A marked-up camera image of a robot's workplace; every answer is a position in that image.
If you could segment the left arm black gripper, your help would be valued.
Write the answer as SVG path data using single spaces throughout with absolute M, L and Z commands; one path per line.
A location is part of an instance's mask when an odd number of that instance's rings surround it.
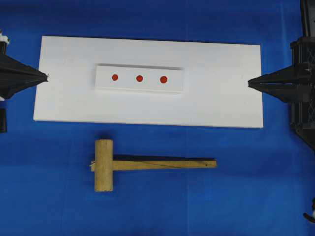
M 0 72 L 1 74 L 25 75 L 0 80 L 0 96 L 10 99 L 14 94 L 48 81 L 48 76 L 6 55 L 10 39 L 0 31 Z

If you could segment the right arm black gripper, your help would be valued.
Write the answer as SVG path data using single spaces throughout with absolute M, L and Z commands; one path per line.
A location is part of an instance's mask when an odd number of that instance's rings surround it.
M 300 37 L 290 45 L 292 66 L 248 81 L 252 89 L 291 104 L 291 125 L 315 128 L 315 38 Z M 296 85 L 279 85 L 295 83 Z

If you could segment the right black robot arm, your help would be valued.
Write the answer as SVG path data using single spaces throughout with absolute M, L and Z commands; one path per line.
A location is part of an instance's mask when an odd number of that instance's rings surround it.
M 291 104 L 291 127 L 315 128 L 315 2 L 300 1 L 303 36 L 290 44 L 292 65 L 248 81 L 248 86 Z

